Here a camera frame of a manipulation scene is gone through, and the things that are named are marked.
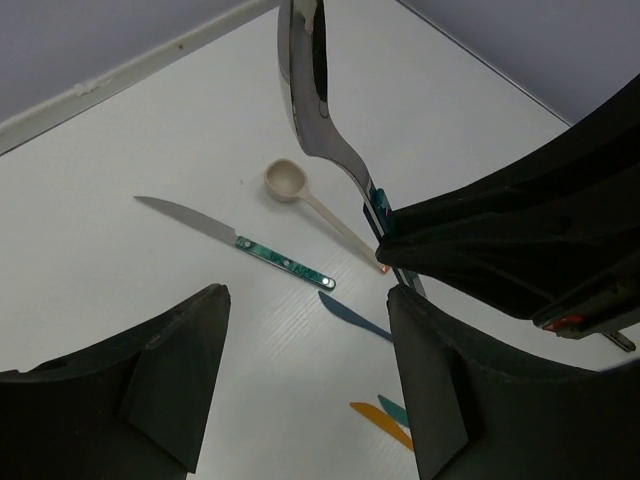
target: ladle handle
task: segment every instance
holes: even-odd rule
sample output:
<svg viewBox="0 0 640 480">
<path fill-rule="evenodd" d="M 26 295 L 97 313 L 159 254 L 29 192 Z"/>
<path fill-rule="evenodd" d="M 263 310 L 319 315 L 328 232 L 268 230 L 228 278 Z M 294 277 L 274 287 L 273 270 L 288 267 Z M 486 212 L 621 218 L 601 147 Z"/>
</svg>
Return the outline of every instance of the ladle handle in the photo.
<svg viewBox="0 0 640 480">
<path fill-rule="evenodd" d="M 389 267 L 382 265 L 376 259 L 376 254 L 369 245 L 364 243 L 358 235 L 356 235 L 349 227 L 347 227 L 342 220 L 336 217 L 327 207 L 325 207 L 320 201 L 314 197 L 308 191 L 304 191 L 300 198 L 307 202 L 311 207 L 318 212 L 327 222 L 338 230 L 347 240 L 349 240 L 362 254 L 380 271 L 386 273 Z"/>
</svg>

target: spoon handle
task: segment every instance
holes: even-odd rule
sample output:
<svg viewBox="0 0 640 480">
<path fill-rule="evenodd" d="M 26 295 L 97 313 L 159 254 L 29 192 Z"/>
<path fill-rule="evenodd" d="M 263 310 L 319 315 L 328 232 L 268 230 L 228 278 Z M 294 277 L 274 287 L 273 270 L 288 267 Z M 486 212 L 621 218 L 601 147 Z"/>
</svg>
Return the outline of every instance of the spoon handle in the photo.
<svg viewBox="0 0 640 480">
<path fill-rule="evenodd" d="M 347 227 L 342 220 L 336 217 L 331 210 L 325 207 L 320 200 L 314 197 L 309 192 L 304 192 L 304 195 L 301 195 L 300 198 L 307 202 L 311 207 L 320 214 L 327 222 L 329 222 L 333 227 L 338 230 L 347 240 L 349 240 L 362 254 L 369 260 L 378 270 L 383 273 L 387 273 L 389 267 L 386 265 L 382 265 L 376 259 L 376 254 L 373 249 L 369 247 L 358 235 L 355 234 L 349 227 Z"/>
<path fill-rule="evenodd" d="M 330 292 L 336 287 L 336 281 L 333 278 L 323 275 L 320 272 L 316 272 L 309 267 L 305 267 L 301 263 L 291 260 L 278 252 L 274 252 L 270 248 L 260 245 L 246 237 L 237 238 L 236 248 L 257 257 L 260 260 L 270 263 L 274 267 L 278 267 L 285 272 L 289 272 L 291 275 L 301 278 L 302 280 L 306 280 L 323 290 Z"/>
</svg>

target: knife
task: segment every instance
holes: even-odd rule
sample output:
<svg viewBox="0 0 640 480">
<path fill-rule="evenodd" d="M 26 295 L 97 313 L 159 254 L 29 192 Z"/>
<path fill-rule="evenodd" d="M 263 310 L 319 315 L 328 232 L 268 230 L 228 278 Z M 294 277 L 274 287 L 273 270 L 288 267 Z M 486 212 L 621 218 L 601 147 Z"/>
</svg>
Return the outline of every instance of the knife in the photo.
<svg viewBox="0 0 640 480">
<path fill-rule="evenodd" d="M 329 310 L 339 319 L 344 320 L 345 322 L 350 323 L 351 325 L 355 325 L 356 327 L 369 330 L 370 332 L 373 332 L 376 335 L 384 338 L 385 340 L 393 343 L 393 337 L 386 330 L 383 330 L 382 328 L 378 327 L 376 324 L 371 323 L 369 320 L 362 318 L 356 312 L 345 307 L 343 304 L 341 304 L 337 300 L 334 300 L 326 293 L 318 292 L 318 295 L 320 296 L 320 301 L 327 308 L 327 310 Z"/>
<path fill-rule="evenodd" d="M 387 415 L 403 427 L 409 428 L 409 418 L 407 417 L 407 411 L 404 408 L 382 395 L 378 395 L 378 401 Z"/>
<path fill-rule="evenodd" d="M 381 428 L 401 444 L 413 452 L 413 442 L 411 437 L 404 433 L 404 430 L 395 422 L 393 418 L 384 413 L 378 407 L 374 407 L 368 403 L 354 402 L 349 404 L 360 415 L 365 417 L 371 423 Z"/>
<path fill-rule="evenodd" d="M 331 291 L 336 286 L 336 281 L 333 278 L 316 272 L 309 267 L 305 267 L 301 263 L 291 260 L 290 258 L 260 245 L 247 237 L 236 235 L 236 231 L 232 227 L 200 212 L 196 212 L 188 207 L 184 207 L 167 200 L 162 200 L 160 198 L 134 198 L 167 217 L 179 221 L 183 225 L 187 225 L 200 233 L 204 233 L 208 237 L 215 238 L 216 240 L 232 245 L 238 250 L 253 255 L 274 267 L 278 267 L 285 272 L 289 272 L 298 278 L 306 280 L 318 288 Z"/>
</svg>

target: white table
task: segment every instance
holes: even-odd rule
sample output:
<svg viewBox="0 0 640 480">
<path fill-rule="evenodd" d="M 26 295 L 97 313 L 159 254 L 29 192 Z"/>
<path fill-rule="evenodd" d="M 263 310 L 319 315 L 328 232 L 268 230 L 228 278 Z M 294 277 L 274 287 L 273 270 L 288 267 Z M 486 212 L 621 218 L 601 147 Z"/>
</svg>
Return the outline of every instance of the white table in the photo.
<svg viewBox="0 0 640 480">
<path fill-rule="evenodd" d="M 326 2 L 338 128 L 399 208 L 469 183 L 565 128 L 390 0 Z M 289 157 L 374 244 L 351 181 L 306 158 L 287 123 L 276 12 L 0 158 L 0 371 L 22 371 L 143 322 L 209 283 L 232 296 L 197 478 L 415 479 L 411 453 L 349 408 L 402 403 L 390 345 L 332 317 L 308 284 L 134 202 L 173 200 L 332 275 L 334 296 L 388 327 L 381 276 L 304 205 L 267 197 Z M 424 280 L 434 303 L 529 352 L 600 369 L 600 336 L 557 339 Z M 640 340 L 640 330 L 627 331 Z"/>
</svg>

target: metal spoon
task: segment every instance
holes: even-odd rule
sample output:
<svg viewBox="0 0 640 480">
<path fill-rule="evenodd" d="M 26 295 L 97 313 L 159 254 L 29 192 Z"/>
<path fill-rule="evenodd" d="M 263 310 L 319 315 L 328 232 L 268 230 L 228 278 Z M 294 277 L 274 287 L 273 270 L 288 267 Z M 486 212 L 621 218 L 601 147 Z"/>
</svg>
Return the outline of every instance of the metal spoon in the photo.
<svg viewBox="0 0 640 480">
<path fill-rule="evenodd" d="M 382 265 L 376 260 L 376 255 L 369 245 L 364 243 L 360 237 L 311 194 L 307 174 L 299 165 L 285 158 L 276 160 L 265 170 L 264 184 L 269 195 L 278 202 L 288 203 L 298 199 L 307 202 L 360 250 L 377 269 L 383 273 L 389 271 L 388 266 Z"/>
<path fill-rule="evenodd" d="M 391 230 L 390 207 L 373 184 L 360 155 L 336 129 L 328 106 L 327 48 L 322 0 L 281 0 L 278 12 L 278 63 L 285 105 L 302 150 L 329 160 L 354 181 L 364 214 L 378 241 Z M 418 275 L 393 269 L 398 281 L 424 296 Z"/>
</svg>

